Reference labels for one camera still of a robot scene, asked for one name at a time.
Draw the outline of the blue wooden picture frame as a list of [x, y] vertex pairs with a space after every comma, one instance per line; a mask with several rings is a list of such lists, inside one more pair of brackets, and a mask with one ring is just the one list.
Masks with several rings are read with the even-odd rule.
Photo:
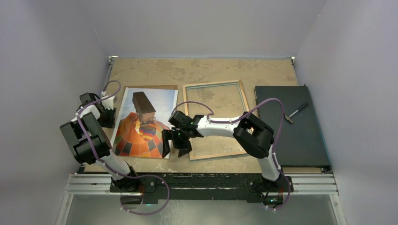
[[233, 138], [238, 118], [249, 110], [241, 80], [183, 85], [185, 114], [203, 115], [199, 128], [205, 138], [191, 140], [191, 161], [247, 156]]

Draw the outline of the hot air balloon photo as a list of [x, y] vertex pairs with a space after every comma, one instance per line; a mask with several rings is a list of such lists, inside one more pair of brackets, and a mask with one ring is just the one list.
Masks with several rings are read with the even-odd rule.
[[171, 127], [168, 119], [177, 97], [178, 90], [124, 87], [111, 138], [113, 152], [125, 157], [162, 158], [161, 132]]

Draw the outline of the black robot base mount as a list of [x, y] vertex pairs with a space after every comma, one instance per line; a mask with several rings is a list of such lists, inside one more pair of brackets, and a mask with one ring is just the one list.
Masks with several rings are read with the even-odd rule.
[[290, 176], [266, 181], [260, 173], [139, 173], [138, 179], [111, 182], [110, 192], [138, 194], [144, 204], [159, 200], [240, 200], [280, 203], [293, 192]]

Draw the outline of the brown cardboard backing board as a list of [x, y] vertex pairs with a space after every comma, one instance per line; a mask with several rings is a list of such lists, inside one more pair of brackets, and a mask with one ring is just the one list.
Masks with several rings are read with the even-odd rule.
[[127, 88], [178, 90], [177, 85], [141, 85], [141, 86], [127, 86]]

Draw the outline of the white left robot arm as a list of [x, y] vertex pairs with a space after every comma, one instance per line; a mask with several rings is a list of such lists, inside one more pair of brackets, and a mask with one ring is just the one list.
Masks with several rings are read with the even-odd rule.
[[136, 171], [112, 152], [103, 130], [115, 127], [116, 109], [104, 105], [95, 93], [85, 93], [79, 98], [81, 105], [75, 117], [60, 126], [74, 159], [81, 164], [101, 167], [112, 176], [114, 185], [123, 186], [129, 192], [136, 191], [140, 185]]

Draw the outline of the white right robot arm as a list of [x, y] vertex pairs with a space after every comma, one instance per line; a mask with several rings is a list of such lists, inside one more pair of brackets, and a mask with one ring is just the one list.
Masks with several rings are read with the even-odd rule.
[[190, 153], [190, 140], [193, 138], [233, 138], [247, 154], [258, 160], [265, 188], [274, 191], [281, 186], [282, 168], [274, 151], [274, 130], [251, 112], [244, 112], [241, 117], [235, 118], [207, 118], [204, 115], [191, 118], [181, 111], [175, 111], [168, 121], [172, 128], [161, 132], [162, 158], [170, 153], [172, 147], [179, 150], [180, 157]]

